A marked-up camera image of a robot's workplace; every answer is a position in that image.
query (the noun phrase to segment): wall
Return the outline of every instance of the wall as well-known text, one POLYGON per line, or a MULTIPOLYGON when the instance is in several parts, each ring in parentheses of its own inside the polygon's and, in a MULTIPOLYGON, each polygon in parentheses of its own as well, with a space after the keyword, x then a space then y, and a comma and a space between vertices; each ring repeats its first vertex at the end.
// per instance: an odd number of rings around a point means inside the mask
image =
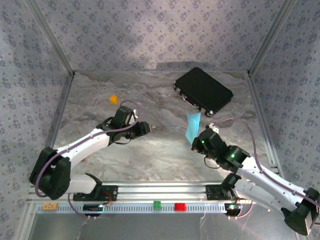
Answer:
POLYGON ((12 239, 29 173, 67 74, 22 0, 0 2, 0 239, 12 239))
MULTIPOLYGON (((287 180, 320 186, 320 3, 298 1, 254 82, 287 180)), ((319 227, 313 236, 320 238, 319 227)))
POLYGON ((246 70, 283 0, 38 0, 76 71, 246 70))

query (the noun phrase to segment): light blue object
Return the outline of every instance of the light blue object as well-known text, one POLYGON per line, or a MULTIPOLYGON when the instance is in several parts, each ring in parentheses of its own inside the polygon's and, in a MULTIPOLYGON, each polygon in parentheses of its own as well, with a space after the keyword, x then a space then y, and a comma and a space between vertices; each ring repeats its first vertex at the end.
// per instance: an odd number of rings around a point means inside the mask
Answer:
POLYGON ((186 128, 185 137, 188 139, 190 144, 192 144, 194 139, 198 137, 200 117, 201 112, 186 115, 186 118, 188 120, 188 127, 186 128))

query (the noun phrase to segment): marble surface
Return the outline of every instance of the marble surface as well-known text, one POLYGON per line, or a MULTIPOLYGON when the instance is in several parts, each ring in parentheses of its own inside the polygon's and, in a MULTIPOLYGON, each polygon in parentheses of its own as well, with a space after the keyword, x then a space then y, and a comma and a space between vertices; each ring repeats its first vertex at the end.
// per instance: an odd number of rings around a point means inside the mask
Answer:
MULTIPOLYGON (((191 151, 185 137, 186 114, 197 110, 173 90, 173 82, 184 72, 105 72, 77 73, 73 80, 62 117, 55 147, 62 147, 88 134, 97 124, 114 116, 119 103, 132 100, 139 104, 139 119, 153 125, 152 132, 127 145, 113 144, 87 157, 72 171, 91 173, 102 181, 221 181, 228 172, 204 165, 204 156, 191 151)), ((201 116, 199 133, 205 125, 237 116, 250 123, 257 140, 260 162, 269 166, 264 141, 244 72, 208 72, 232 90, 234 97, 214 117, 201 116)), ((245 126, 226 122, 219 127, 220 136, 253 154, 253 144, 245 126)), ((207 161, 216 167, 214 162, 207 161)))

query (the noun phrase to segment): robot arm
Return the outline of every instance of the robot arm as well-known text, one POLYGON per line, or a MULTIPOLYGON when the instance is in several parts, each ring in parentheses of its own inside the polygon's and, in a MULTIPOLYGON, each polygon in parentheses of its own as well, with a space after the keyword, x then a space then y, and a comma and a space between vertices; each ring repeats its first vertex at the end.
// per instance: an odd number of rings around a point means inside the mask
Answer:
POLYGON ((291 229, 307 236, 319 216, 320 193, 312 187, 304 190, 286 181, 240 147, 227 146, 215 130, 208 125, 194 139, 192 150, 232 172, 226 179, 231 180, 229 183, 238 197, 275 210, 291 229))
POLYGON ((116 143, 122 137, 133 140, 149 133, 151 128, 147 122, 136 122, 129 127, 136 118, 134 110, 120 106, 114 117, 106 119, 86 136, 58 149, 46 147, 41 151, 29 181, 36 185, 42 169, 55 157, 39 179, 38 188, 46 196, 52 200, 69 193, 97 197, 101 194, 102 182, 89 173, 71 176, 71 170, 92 153, 116 143))

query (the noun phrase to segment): purple cable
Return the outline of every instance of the purple cable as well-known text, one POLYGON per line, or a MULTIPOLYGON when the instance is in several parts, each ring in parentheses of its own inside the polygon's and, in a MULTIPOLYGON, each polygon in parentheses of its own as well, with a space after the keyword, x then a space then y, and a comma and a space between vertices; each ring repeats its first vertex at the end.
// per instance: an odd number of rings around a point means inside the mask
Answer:
POLYGON ((291 193, 293 193, 293 194, 296 194, 296 195, 298 195, 298 196, 301 197, 301 198, 304 198, 305 200, 309 201, 310 203, 312 203, 312 204, 316 205, 318 208, 320 208, 320 204, 319 204, 319 203, 317 203, 316 201, 312 200, 311 198, 309 198, 309 197, 301 194, 300 192, 294 191, 294 190, 291 189, 290 187, 282 184, 281 182, 275 180, 272 176, 270 176, 269 174, 267 174, 267 173, 263 170, 263 168, 262 168, 262 166, 261 166, 261 164, 260 164, 260 162, 259 162, 259 160, 258 160, 256 139, 255 139, 255 137, 254 137, 254 133, 253 133, 252 129, 250 128, 249 124, 248 124, 246 121, 242 120, 242 119, 239 118, 239 117, 228 117, 228 118, 226 118, 226 119, 224 119, 224 120, 221 120, 221 121, 219 121, 219 122, 217 122, 217 123, 214 123, 213 125, 216 126, 216 125, 219 125, 219 124, 221 124, 221 123, 223 123, 223 122, 225 122, 225 121, 228 121, 228 120, 238 120, 238 121, 240 121, 241 123, 243 123, 243 124, 246 126, 246 128, 249 130, 250 135, 251 135, 251 138, 252 138, 252 142, 253 142, 253 154, 254 154, 255 163, 256 163, 256 165, 258 166, 260 172, 262 172, 263 175, 265 175, 268 179, 270 179, 272 182, 274 182, 274 183, 277 184, 278 186, 282 187, 283 189, 285 189, 285 190, 287 190, 287 191, 289 191, 289 192, 291 192, 291 193))
POLYGON ((245 214, 243 214, 243 215, 241 215, 241 216, 236 216, 236 218, 237 218, 237 219, 242 219, 242 218, 248 216, 248 214, 251 212, 251 210, 252 210, 253 207, 254 207, 254 202, 251 201, 249 210, 248 210, 245 214))
MULTIPOLYGON (((138 110, 137 116, 140 114, 140 108, 139 108, 139 105, 137 103, 135 103, 134 101, 131 101, 131 100, 125 100, 125 101, 120 103, 120 106, 122 106, 124 103, 133 103, 133 104, 135 104, 136 107, 137 107, 137 110, 138 110)), ((126 126, 126 127, 123 127, 123 128, 119 128, 119 129, 111 129, 111 130, 106 130, 106 131, 102 131, 102 132, 97 132, 97 133, 93 134, 92 137, 88 136, 87 138, 83 139, 82 141, 80 141, 80 142, 76 143, 75 145, 71 146, 68 150, 69 151, 73 150, 73 149, 79 147, 81 144, 83 144, 83 143, 89 141, 90 139, 95 138, 95 137, 97 137, 99 135, 107 134, 107 133, 116 133, 116 132, 121 132, 121 131, 128 130, 128 129, 132 128, 137 122, 138 122, 138 120, 135 119, 134 123, 130 124, 129 126, 126 126)), ((49 159, 49 161, 43 166, 43 168, 39 172, 39 175, 36 178, 35 185, 34 185, 35 186, 35 194, 39 198, 45 198, 46 197, 46 195, 41 195, 40 192, 39 192, 40 179, 41 179, 42 175, 44 174, 45 170, 52 163, 53 160, 55 160, 58 156, 60 156, 62 154, 65 154, 67 152, 68 152, 67 150, 62 150, 61 152, 58 152, 56 155, 54 155, 53 157, 51 157, 49 159)))
POLYGON ((68 194, 68 203, 69 203, 70 207, 72 208, 72 210, 73 210, 76 214, 80 215, 81 217, 85 217, 85 218, 86 218, 86 217, 87 217, 86 215, 78 212, 77 209, 75 208, 75 206, 72 205, 71 199, 70 199, 70 195, 71 195, 71 193, 68 194))

